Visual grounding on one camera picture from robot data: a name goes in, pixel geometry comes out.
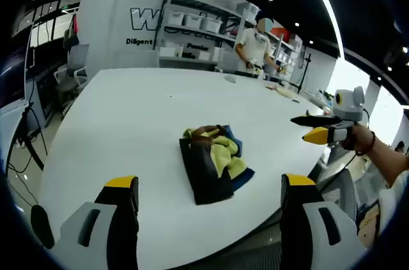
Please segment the person's right hand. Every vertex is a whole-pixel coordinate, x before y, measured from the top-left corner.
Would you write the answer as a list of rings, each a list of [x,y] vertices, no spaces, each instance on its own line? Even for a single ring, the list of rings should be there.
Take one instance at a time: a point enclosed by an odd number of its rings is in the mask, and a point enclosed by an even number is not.
[[[351,132],[347,138],[341,142],[341,146],[349,151],[355,151],[357,156],[369,153],[376,142],[376,135],[369,128],[355,124],[350,128]]]

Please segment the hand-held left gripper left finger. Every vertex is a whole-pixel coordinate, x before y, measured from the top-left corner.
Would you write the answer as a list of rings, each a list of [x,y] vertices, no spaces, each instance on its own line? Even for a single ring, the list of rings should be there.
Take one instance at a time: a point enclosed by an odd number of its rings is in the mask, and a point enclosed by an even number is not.
[[[52,256],[64,269],[137,269],[139,180],[108,181],[60,228]]]

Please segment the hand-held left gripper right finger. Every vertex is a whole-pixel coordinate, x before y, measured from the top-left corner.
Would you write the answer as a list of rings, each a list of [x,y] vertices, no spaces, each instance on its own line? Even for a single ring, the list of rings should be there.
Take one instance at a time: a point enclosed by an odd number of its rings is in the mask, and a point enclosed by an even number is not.
[[[281,269],[351,269],[367,249],[355,222],[306,176],[282,175]]]

